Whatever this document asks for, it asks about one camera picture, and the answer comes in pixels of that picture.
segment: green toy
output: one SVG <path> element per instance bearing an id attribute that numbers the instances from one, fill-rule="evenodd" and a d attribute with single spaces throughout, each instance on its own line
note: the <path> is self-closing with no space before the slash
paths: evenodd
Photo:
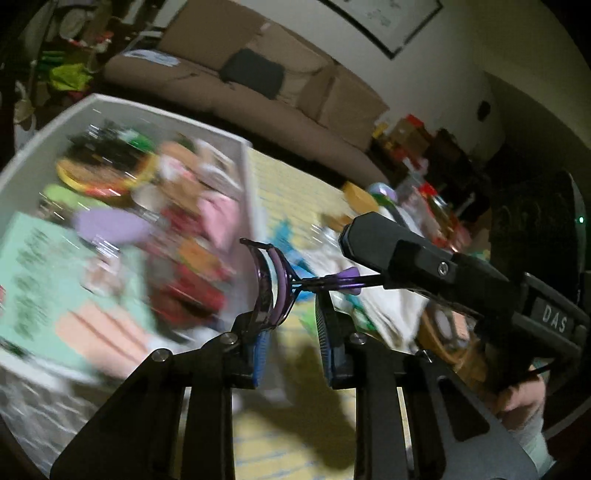
<path id="1" fill-rule="evenodd" d="M 90 210 L 91 208 L 111 208 L 100 200 L 85 197 L 55 183 L 51 183 L 45 187 L 43 189 L 43 195 L 49 201 L 63 205 L 73 211 L 80 209 Z"/>

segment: white wall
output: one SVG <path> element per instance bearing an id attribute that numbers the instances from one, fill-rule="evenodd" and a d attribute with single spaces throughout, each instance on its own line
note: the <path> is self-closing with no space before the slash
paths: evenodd
<path id="1" fill-rule="evenodd" d="M 554 14 L 539 0 L 465 1 L 481 68 L 542 104 L 591 148 L 591 69 Z"/>
<path id="2" fill-rule="evenodd" d="M 412 113 L 430 131 L 447 128 L 464 150 L 484 160 L 504 141 L 487 79 L 473 61 L 462 2 L 444 0 L 444 8 L 393 60 L 318 0 L 239 3 L 302 35 L 356 73 L 390 106 L 394 122 Z M 482 100 L 493 109 L 480 123 L 476 110 Z"/>

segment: black cushion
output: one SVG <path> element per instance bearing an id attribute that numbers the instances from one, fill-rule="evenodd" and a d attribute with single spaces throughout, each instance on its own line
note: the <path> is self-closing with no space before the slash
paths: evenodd
<path id="1" fill-rule="evenodd" d="M 236 82 L 273 100 L 277 97 L 285 68 L 248 48 L 235 53 L 220 70 L 223 82 Z"/>

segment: purple toy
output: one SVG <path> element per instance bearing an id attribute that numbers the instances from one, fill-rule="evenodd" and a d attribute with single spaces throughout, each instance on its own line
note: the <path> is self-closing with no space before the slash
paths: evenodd
<path id="1" fill-rule="evenodd" d="M 152 233 L 149 221 L 117 208 L 80 210 L 74 214 L 73 226 L 82 240 L 109 242 L 116 247 L 144 242 Z"/>

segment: couch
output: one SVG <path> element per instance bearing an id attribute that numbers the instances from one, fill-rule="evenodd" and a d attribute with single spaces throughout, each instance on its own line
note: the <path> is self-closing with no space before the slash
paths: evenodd
<path id="1" fill-rule="evenodd" d="M 276 98 L 220 79 L 224 65 L 243 48 L 283 65 Z M 360 186 L 387 182 L 365 154 L 374 122 L 387 106 L 357 76 L 297 34 L 231 0 L 189 0 L 157 50 L 176 57 L 178 65 L 120 54 L 105 66 L 104 79 L 211 113 Z"/>

